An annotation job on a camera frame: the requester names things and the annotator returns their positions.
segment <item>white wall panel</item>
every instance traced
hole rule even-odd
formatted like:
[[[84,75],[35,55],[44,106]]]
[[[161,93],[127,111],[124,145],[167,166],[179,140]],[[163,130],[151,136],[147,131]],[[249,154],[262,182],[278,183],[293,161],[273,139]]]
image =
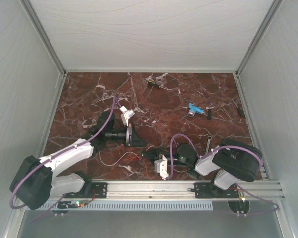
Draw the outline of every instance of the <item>white wall panel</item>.
[[[298,238],[298,0],[284,0],[241,74],[270,176]]]
[[[61,80],[18,0],[0,0],[0,237],[23,159],[38,155]]]
[[[239,66],[272,0],[31,0],[67,70]]]

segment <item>grey floor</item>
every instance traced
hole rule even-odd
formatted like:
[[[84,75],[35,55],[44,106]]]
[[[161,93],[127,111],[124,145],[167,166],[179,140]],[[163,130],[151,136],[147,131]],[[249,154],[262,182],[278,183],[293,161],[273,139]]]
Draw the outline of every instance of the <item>grey floor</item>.
[[[271,209],[252,202],[250,212]],[[41,211],[27,211],[18,238],[278,238],[275,213],[238,218],[227,202],[214,211],[72,211],[29,223]]]

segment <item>black mounting bracket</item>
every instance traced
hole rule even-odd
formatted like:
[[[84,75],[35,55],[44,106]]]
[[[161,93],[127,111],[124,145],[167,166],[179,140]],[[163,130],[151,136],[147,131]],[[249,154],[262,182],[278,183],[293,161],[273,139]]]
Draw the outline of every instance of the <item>black mounting bracket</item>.
[[[82,194],[81,192],[76,193],[68,193],[65,198],[93,198],[95,191],[95,199],[97,198],[107,198],[107,189],[108,183],[106,182],[93,182],[91,183],[91,188],[86,194]]]
[[[230,210],[236,214],[247,214],[250,210],[249,201],[229,201],[228,206]]]
[[[191,189],[194,192],[195,198],[211,199],[211,198],[231,198],[236,199],[239,197],[237,189],[234,190],[234,185],[228,190],[221,190],[210,182],[196,182],[194,188]]]

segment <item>cable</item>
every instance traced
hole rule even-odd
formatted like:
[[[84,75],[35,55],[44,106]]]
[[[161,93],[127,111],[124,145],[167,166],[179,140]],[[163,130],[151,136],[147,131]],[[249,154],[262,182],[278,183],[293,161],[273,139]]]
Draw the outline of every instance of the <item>cable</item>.
[[[151,146],[149,146],[149,147],[146,149],[146,151],[147,151],[148,149],[152,148],[152,147],[157,148],[155,145],[151,145]]]
[[[172,138],[171,138],[171,141],[170,141],[170,158],[171,158],[171,173],[170,173],[170,176],[167,177],[167,179],[171,179],[172,176],[173,176],[173,170],[174,170],[174,164],[173,164],[173,153],[172,153],[172,145],[173,145],[173,141],[176,137],[178,136],[183,136],[184,138],[186,138],[188,140],[188,142],[190,143],[190,145],[193,147],[193,149],[195,150],[195,152],[197,153],[197,150],[195,149],[193,143],[191,142],[191,140],[184,134],[175,134]]]
[[[259,167],[258,167],[258,171],[261,169],[261,167],[263,166],[263,163],[262,163],[262,160],[259,158],[258,155],[256,155],[254,152],[252,152],[251,150],[249,149],[246,149],[246,148],[243,148],[243,147],[240,147],[240,146],[234,146],[234,145],[225,145],[225,146],[220,146],[218,148],[215,148],[213,151],[209,152],[208,154],[204,155],[201,157],[201,159],[203,158],[206,158],[208,157],[209,155],[213,154],[213,153],[217,153],[218,151],[222,150],[222,149],[238,149],[238,150],[242,150],[242,151],[245,151],[249,154],[251,154],[252,156],[254,156],[258,163],[259,163]],[[240,187],[237,183],[236,183],[236,186],[239,190],[247,193],[249,196],[251,197],[254,197],[260,201],[263,201],[263,202],[266,202],[266,203],[269,203],[269,204],[272,204],[274,206],[276,206],[274,209],[272,210],[269,210],[269,211],[264,211],[264,212],[257,212],[257,213],[252,213],[252,214],[249,214],[248,216],[257,216],[257,215],[262,215],[262,214],[266,214],[266,213],[270,213],[270,212],[274,212],[274,211],[277,211],[279,210],[280,206],[277,204],[277,203],[274,203],[272,201],[269,201],[269,200],[266,200],[264,198],[261,198],[259,196],[256,196],[256,195],[253,195],[252,193],[248,192],[247,190],[243,189],[242,187]]]
[[[46,214],[48,211],[50,211],[53,207],[55,207],[62,199],[64,199],[65,197],[65,194],[62,195],[62,197],[57,201],[55,202],[50,208],[48,208],[46,211],[44,211],[43,213],[41,213],[40,215],[36,216],[34,219],[32,219],[30,222],[34,222],[34,221],[37,221],[41,218],[43,218],[43,215]]]
[[[122,107],[121,104],[120,104],[120,102],[118,100],[116,100],[116,103],[118,104],[119,108]]]
[[[266,199],[264,199],[264,198],[261,198],[261,197],[258,197],[258,196],[256,196],[256,195],[253,195],[252,193],[250,193],[250,192],[248,192],[247,190],[245,190],[245,189],[243,189],[242,187],[240,187],[237,183],[236,183],[236,186],[237,186],[237,188],[238,188],[239,190],[241,190],[241,191],[247,193],[249,196],[254,197],[254,198],[256,198],[256,199],[258,199],[258,200],[260,200],[260,201],[263,201],[263,202],[266,202],[266,203],[269,203],[269,204],[272,204],[272,205],[276,206],[274,209],[271,209],[271,210],[269,210],[269,211],[251,213],[251,214],[249,214],[249,215],[247,214],[247,216],[258,216],[258,215],[263,215],[263,214],[266,214],[266,213],[275,212],[275,211],[277,211],[277,210],[280,209],[280,206],[279,206],[277,203],[274,203],[273,201],[269,201],[269,200],[266,200]]]
[[[92,199],[88,202],[88,203],[86,203],[85,205],[88,205],[88,204],[90,204],[91,202],[93,202],[93,200],[95,199],[95,197],[96,197],[96,191],[95,191],[95,189],[93,189],[93,197],[92,197]]]
[[[99,152],[99,159],[100,159],[100,161],[104,164],[104,165],[106,165],[106,166],[114,166],[114,165],[116,165],[126,154],[128,154],[128,153],[132,153],[132,154],[134,154],[134,155],[136,155],[137,156],[137,154],[136,153],[134,153],[134,152],[132,152],[132,151],[127,151],[125,154],[123,154],[114,164],[112,164],[112,165],[108,165],[108,164],[106,164],[106,163],[104,163],[104,161],[101,159],[101,156],[100,156],[100,152]]]
[[[257,160],[258,160],[258,163],[259,163],[259,168],[258,168],[258,171],[261,169],[261,167],[263,166],[263,163],[262,163],[262,160],[259,158],[259,156],[257,156],[254,152],[252,152],[251,150],[249,149],[246,149],[244,147],[240,147],[240,146],[235,146],[235,145],[224,145],[224,146],[220,146],[218,148],[215,148],[214,151],[211,151],[211,153],[217,153],[218,151],[222,150],[222,149],[237,149],[237,150],[242,150],[242,151],[245,151],[249,154],[251,154],[252,156],[254,156]]]
[[[173,168],[173,170],[176,171],[176,172],[179,172],[179,173],[183,173],[183,172],[187,171],[187,170],[179,171],[179,170],[176,170],[175,168]]]
[[[90,142],[91,140],[93,140],[96,136],[98,136],[100,133],[101,133],[101,131],[102,130],[104,130],[104,128],[107,126],[107,124],[108,124],[108,122],[109,122],[109,120],[111,119],[111,116],[113,115],[113,112],[114,112],[114,107],[115,107],[115,102],[117,101],[117,99],[116,99],[116,97],[114,96],[113,97],[113,104],[112,104],[112,107],[111,107],[111,110],[110,110],[110,113],[109,113],[109,116],[108,116],[108,118],[107,118],[107,120],[105,121],[105,123],[104,123],[104,125],[99,129],[99,131],[98,132],[96,132],[96,134],[94,134],[91,138],[89,138],[88,140],[86,140],[86,141],[84,141],[84,142],[82,142],[82,143],[79,143],[78,145],[77,145],[77,147],[79,147],[79,146],[82,146],[82,145],[84,145],[84,144],[86,144],[86,143],[88,143],[88,142]],[[36,167],[34,167],[20,182],[19,182],[19,184],[16,186],[16,188],[14,189],[14,191],[13,191],[13,193],[12,193],[12,195],[11,195],[11,197],[10,197],[10,201],[9,201],[9,205],[10,205],[10,207],[12,208],[12,209],[19,209],[19,208],[22,208],[22,207],[24,207],[24,206],[26,206],[26,204],[23,204],[23,205],[20,205],[20,206],[15,206],[14,205],[14,198],[15,198],[15,196],[16,196],[16,194],[17,194],[17,192],[18,192],[18,190],[20,189],[20,187],[22,186],[22,184],[35,172],[35,171],[37,171],[39,168],[41,168],[43,165],[45,165],[46,163],[48,163],[48,162],[50,162],[50,161],[52,161],[53,159],[55,159],[56,157],[58,157],[58,156],[60,156],[60,155],[62,155],[63,153],[65,153],[65,152],[67,152],[67,151],[69,151],[69,150],[72,150],[72,149],[74,149],[76,146],[71,146],[71,147],[69,147],[69,148],[66,148],[66,149],[64,149],[64,150],[62,150],[62,151],[60,151],[60,152],[58,152],[58,153],[56,153],[56,154],[54,154],[54,155],[52,155],[51,156],[51,159],[47,159],[47,160],[45,160],[45,161],[43,161],[42,163],[40,163],[39,165],[37,165]]]

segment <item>white plastic part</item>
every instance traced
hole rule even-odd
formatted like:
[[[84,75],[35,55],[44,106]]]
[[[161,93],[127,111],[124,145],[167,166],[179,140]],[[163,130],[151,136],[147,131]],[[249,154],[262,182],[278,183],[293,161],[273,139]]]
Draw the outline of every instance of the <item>white plastic part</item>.
[[[221,170],[217,173],[214,184],[222,190],[227,190],[238,181],[240,181],[239,178],[236,178],[225,170]]]
[[[205,159],[199,158],[195,164],[195,171],[201,175],[208,175],[210,172],[220,169],[220,167],[212,162],[215,154],[208,156]]]
[[[125,108],[124,106],[122,106],[120,108],[120,111],[123,113],[120,116],[121,116],[121,120],[124,123],[124,126],[128,126],[129,118],[131,118],[135,114],[134,110],[132,110],[132,109],[127,110],[127,108]]]
[[[52,181],[50,197],[70,192],[79,192],[84,185],[83,179],[77,174],[55,177]]]
[[[69,147],[73,147],[75,145],[78,145],[86,140],[84,139],[78,139],[75,143],[72,145],[69,145],[68,147],[65,147],[62,150],[59,150],[51,155],[42,156],[40,157],[40,163],[45,161],[46,159],[50,158],[51,156],[55,155],[56,153],[59,153],[60,151],[66,150]],[[58,156],[54,160],[48,162],[45,164],[46,167],[52,168],[52,179],[54,179],[59,173],[61,173],[63,170],[67,169],[68,167],[74,165],[75,163],[87,159],[91,157],[93,153],[93,146],[88,142],[82,146],[77,146],[76,148],[73,148],[62,155]]]
[[[162,159],[154,162],[154,170],[160,174],[163,180],[166,180],[169,177],[167,168],[168,160],[164,155],[162,155]]]

